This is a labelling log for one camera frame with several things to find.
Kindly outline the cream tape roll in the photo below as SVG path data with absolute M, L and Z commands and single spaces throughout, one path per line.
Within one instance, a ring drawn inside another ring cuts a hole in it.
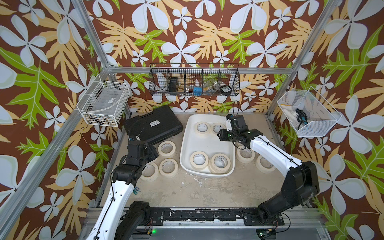
M 261 155 L 259 155 L 256 160 L 256 167 L 260 172 L 264 174 L 269 174 L 276 169 L 273 164 L 271 164 Z
M 160 174 L 169 179 L 177 175 L 178 169 L 178 163 L 174 159 L 165 159 L 159 166 Z
M 190 156 L 190 164 L 196 171 L 201 171 L 209 164 L 209 157 L 202 151 L 193 152 Z
M 207 135 L 210 133 L 210 124 L 206 122 L 198 122 L 195 124 L 195 132 L 199 135 Z
M 165 158 L 172 157 L 176 152 L 176 145 L 172 141 L 164 141 L 158 146 L 158 153 Z
M 255 152 L 251 149 L 237 149 L 236 158 L 243 164 L 249 164 L 255 159 Z
M 220 132 L 221 129 L 226 130 L 227 128 L 224 124 L 214 123 L 211 125 L 210 133 L 216 136 Z
M 141 180 L 146 182 L 154 182 L 159 176 L 159 167 L 157 164 L 151 162 L 146 164 L 142 171 Z
M 225 154 L 215 154 L 209 160 L 208 167 L 213 174 L 226 174 L 231 167 L 231 160 Z

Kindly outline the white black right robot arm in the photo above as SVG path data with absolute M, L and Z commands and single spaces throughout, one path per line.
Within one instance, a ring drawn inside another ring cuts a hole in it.
M 244 116 L 228 114 L 220 141 L 243 145 L 270 162 L 285 177 L 281 191 L 257 207 L 257 219 L 265 224 L 280 213 L 297 207 L 320 193 L 317 167 L 303 162 L 273 144 L 262 132 L 249 129 Z

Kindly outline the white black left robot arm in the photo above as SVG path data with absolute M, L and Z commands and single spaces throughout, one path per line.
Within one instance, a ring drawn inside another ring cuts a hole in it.
M 147 202 L 135 201 L 125 215 L 123 211 L 144 168 L 159 154 L 146 141 L 130 141 L 127 149 L 127 155 L 110 176 L 107 201 L 88 240 L 128 240 L 141 223 L 149 220 L 150 205 Z

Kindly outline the white plastic storage box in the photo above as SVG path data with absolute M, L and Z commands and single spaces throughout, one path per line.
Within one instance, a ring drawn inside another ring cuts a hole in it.
M 207 177 L 207 178 L 221 178 L 228 177 L 235 169 L 235 146 L 231 142 L 222 142 L 218 136 L 211 133 L 207 135 L 199 135 L 195 132 L 195 124 L 198 122 L 206 122 L 210 127 L 214 123 L 221 123 L 226 125 L 226 117 L 212 114 L 194 114 L 191 115 L 186 123 L 183 142 L 180 153 L 180 165 L 187 172 Z M 207 166 L 201 171 L 196 171 L 190 164 L 190 156 L 193 152 L 202 151 L 209 157 L 215 154 L 225 154 L 231 160 L 231 167 L 226 174 L 213 174 Z

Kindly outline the black plastic tool case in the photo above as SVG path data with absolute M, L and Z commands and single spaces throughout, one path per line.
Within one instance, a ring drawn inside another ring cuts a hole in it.
M 129 138 L 158 144 L 168 138 L 176 136 L 184 129 L 181 121 L 168 105 L 154 109 L 142 116 L 130 118 L 124 122 Z

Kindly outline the white mesh basket right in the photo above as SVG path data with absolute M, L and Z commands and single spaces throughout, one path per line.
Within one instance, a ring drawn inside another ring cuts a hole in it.
M 313 87 L 286 92 L 278 100 L 278 106 L 299 138 L 324 137 L 342 118 Z

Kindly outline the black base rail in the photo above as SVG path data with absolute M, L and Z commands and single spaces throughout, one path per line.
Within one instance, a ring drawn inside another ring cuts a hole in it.
M 281 227 L 285 225 L 281 214 L 268 221 L 259 220 L 258 208 L 155 208 L 150 207 L 145 210 L 145 216 L 141 226 L 150 224 L 151 226 L 164 226 L 166 221 L 174 222 L 213 222 L 213 221 L 240 221 L 245 226 L 273 226 Z

